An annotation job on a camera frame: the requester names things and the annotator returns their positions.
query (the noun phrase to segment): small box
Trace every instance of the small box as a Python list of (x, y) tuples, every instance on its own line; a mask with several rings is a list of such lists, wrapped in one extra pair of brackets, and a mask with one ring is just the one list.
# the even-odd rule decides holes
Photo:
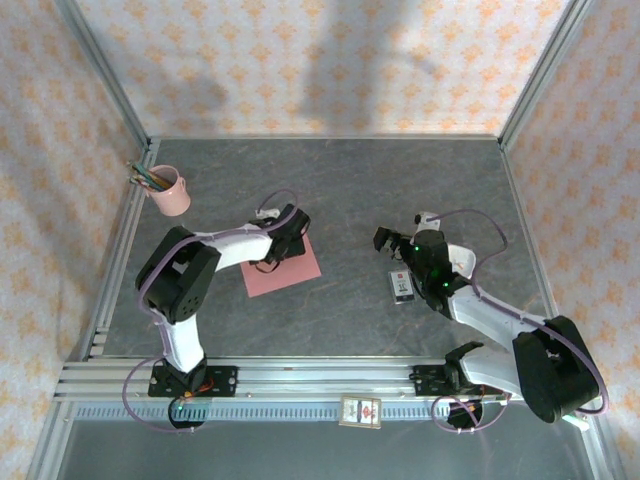
[(382, 400), (379, 398), (342, 397), (340, 425), (380, 428)]
[(396, 304), (412, 302), (416, 299), (409, 270), (389, 272), (389, 278), (391, 279), (393, 300)]

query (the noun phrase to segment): gray table surface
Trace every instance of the gray table surface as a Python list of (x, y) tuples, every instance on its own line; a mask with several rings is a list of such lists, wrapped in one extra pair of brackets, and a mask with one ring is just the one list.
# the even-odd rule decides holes
[[(209, 356), (430, 355), (441, 357), (480, 333), (430, 311), (395, 305), (388, 272), (401, 264), (372, 246), (378, 226), (415, 230), (419, 211), (462, 207), (494, 217), (509, 250), (480, 274), (485, 290), (517, 307), (544, 308), (512, 191), (495, 141), (471, 140), (163, 140), (156, 164), (175, 166), (192, 197), (180, 217), (145, 200), (104, 350), (148, 356), (160, 337), (135, 305), (134, 279), (166, 232), (182, 224), (219, 231), (251, 219), (262, 198), (290, 188), (311, 217), (309, 237), (322, 276), (249, 299), (240, 268), (216, 273), (198, 311)], [(283, 206), (286, 198), (273, 206)], [(488, 221), (443, 221), (447, 240), (479, 257), (499, 248)], [(491, 341), (486, 342), (495, 347)]]
[[(495, 410), (488, 412), (492, 418)], [(589, 480), (577, 428), (547, 425), (512, 406), (473, 435), (432, 422), (220, 422), (194, 435), (159, 435), (132, 421), (75, 421), (61, 480)]]

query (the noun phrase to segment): card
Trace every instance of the card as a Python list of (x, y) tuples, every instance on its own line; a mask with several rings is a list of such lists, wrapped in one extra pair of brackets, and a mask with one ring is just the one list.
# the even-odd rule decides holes
[(340, 425), (380, 428), (382, 400), (379, 398), (342, 397)]

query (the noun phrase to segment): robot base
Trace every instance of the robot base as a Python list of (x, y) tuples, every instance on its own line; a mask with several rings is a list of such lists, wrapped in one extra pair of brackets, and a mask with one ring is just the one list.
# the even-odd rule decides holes
[[(203, 386), (213, 387), (197, 392)], [(168, 362), (155, 365), (149, 380), (150, 397), (176, 398), (187, 392), (197, 392), (198, 397), (233, 397), (238, 383), (238, 367), (207, 365), (203, 360), (188, 374), (180, 372)]]

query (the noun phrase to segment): floral wallpaper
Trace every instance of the floral wallpaper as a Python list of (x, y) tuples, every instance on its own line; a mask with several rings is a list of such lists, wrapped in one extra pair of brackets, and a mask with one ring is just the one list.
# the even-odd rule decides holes
[(52, 1), (0, 30), (0, 478), (22, 479), (139, 151)]
[(597, 0), (509, 152), (560, 310), (607, 380), (629, 478), (640, 472), (640, 22)]
[(498, 134), (568, 0), (79, 0), (154, 135)]

